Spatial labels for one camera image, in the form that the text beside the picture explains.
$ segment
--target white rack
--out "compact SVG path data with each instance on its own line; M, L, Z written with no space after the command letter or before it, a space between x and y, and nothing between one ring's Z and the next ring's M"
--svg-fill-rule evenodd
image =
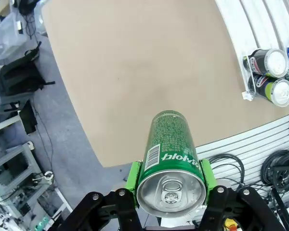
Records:
M289 47L289 0L215 0L228 29L236 51L245 92L243 99L252 101L254 91L248 87L253 75L243 65L243 57L256 49L281 49Z

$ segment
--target can pull tab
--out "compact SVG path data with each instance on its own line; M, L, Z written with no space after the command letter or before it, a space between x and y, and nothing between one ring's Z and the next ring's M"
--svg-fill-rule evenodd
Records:
M181 200L182 182L179 180L166 180L162 183L162 201L174 204Z

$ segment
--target can lid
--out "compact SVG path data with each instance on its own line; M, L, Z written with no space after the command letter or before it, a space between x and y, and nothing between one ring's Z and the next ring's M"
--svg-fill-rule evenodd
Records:
M203 204L204 183L196 175L183 170L157 172L144 179L137 189L137 201L149 214L176 218Z
M271 92L272 102L280 107L286 107L289 105L289 81L280 79L276 81L276 84Z
M271 49L267 54L266 69L275 77L283 77L289 69L289 61L285 52Z

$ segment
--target dark green can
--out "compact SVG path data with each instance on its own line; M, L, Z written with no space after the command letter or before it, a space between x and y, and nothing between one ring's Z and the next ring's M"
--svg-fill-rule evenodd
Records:
M164 111L152 121L137 201L149 214L176 218L203 204L206 187L185 117Z

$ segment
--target green connector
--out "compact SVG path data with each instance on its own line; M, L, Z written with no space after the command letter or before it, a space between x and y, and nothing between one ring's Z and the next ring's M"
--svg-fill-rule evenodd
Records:
M212 189L217 186L217 181L214 177L213 170L211 168L211 164L207 159L200 160L200 166L202 168L203 176L205 179L205 185L207 187L207 198L205 200L205 204L207 204L209 195Z
M131 191L134 195L134 201L135 201L136 207L139 206L137 199L136 199L136 190L138 187L138 179L139 179L141 165L142 165L142 162L140 161L136 161L132 163L129 177L127 178L127 181L125 184L125 188Z

